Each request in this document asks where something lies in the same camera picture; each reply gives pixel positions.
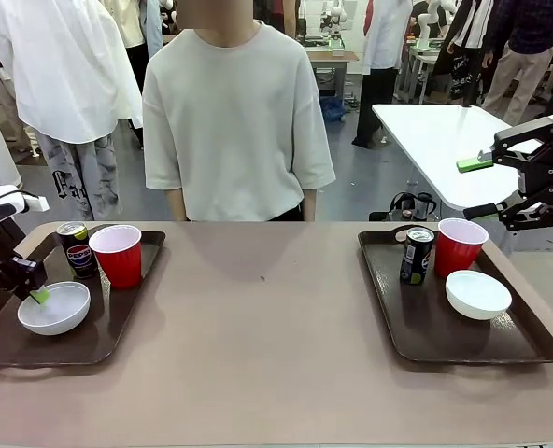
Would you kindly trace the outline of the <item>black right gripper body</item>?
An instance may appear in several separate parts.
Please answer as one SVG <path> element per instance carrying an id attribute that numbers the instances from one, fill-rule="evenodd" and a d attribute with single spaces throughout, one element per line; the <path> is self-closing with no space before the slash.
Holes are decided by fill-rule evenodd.
<path id="1" fill-rule="evenodd" d="M 544 143 L 526 156 L 518 189 L 522 198 L 553 204 L 553 143 Z"/>

